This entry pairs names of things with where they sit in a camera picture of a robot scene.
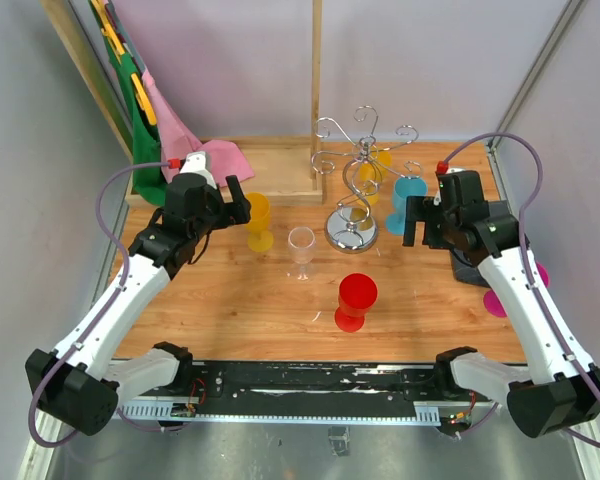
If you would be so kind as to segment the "blue plastic wine glass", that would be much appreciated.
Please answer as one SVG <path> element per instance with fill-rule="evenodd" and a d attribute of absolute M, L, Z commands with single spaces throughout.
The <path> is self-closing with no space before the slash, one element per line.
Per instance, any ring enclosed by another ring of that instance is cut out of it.
<path fill-rule="evenodd" d="M 426 196 L 426 182 L 419 177 L 401 177 L 394 183 L 392 194 L 393 212 L 386 218 L 385 224 L 392 235 L 404 234 L 406 220 L 406 203 L 411 196 Z"/>

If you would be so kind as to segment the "yellow wine glass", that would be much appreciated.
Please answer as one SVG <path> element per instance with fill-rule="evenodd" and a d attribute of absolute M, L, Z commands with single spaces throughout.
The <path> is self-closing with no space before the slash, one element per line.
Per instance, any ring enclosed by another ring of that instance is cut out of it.
<path fill-rule="evenodd" d="M 379 152 L 373 163 L 364 163 L 354 173 L 352 183 L 358 190 L 364 194 L 364 198 L 369 206 L 374 206 L 379 200 L 379 187 L 383 180 L 388 176 L 387 168 L 392 164 L 392 157 L 389 152 Z M 351 221 L 361 223 L 358 228 L 361 231 L 371 227 L 372 218 L 366 218 L 367 207 L 359 198 L 356 199 L 357 207 L 351 210 Z"/>
<path fill-rule="evenodd" d="M 256 253 L 266 252 L 274 244 L 274 236 L 269 230 L 271 222 L 269 199 L 257 192 L 248 193 L 246 199 L 250 203 L 250 221 L 246 224 L 247 245 Z"/>

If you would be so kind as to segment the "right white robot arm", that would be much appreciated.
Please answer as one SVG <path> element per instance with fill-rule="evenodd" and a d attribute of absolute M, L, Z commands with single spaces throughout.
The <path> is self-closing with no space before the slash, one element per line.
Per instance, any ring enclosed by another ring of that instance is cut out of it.
<path fill-rule="evenodd" d="M 523 348 L 526 369 L 489 360 L 472 347 L 439 354 L 435 392 L 454 400 L 467 390 L 507 408 L 530 438 L 594 420 L 600 414 L 600 367 L 574 338 L 544 285 L 516 218 L 494 216 L 472 170 L 438 166 L 439 194 L 411 196 L 403 243 L 462 252 L 500 301 Z"/>

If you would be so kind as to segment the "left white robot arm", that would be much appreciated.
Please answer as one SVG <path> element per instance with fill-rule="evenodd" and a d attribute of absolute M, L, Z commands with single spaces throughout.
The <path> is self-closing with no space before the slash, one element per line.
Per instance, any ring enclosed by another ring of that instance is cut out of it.
<path fill-rule="evenodd" d="M 212 232 L 250 221 L 251 204 L 238 178 L 231 175 L 226 183 L 229 201 L 201 173 L 174 177 L 164 206 L 122 248 L 121 270 L 92 309 L 53 349 L 36 349 L 26 360 L 31 414 L 44 412 L 73 433 L 92 436 L 119 407 L 151 389 L 180 396 L 192 388 L 193 357 L 185 347 L 163 341 L 141 357 L 111 360 L 149 303 L 183 266 L 196 262 L 196 248 L 207 246 Z"/>

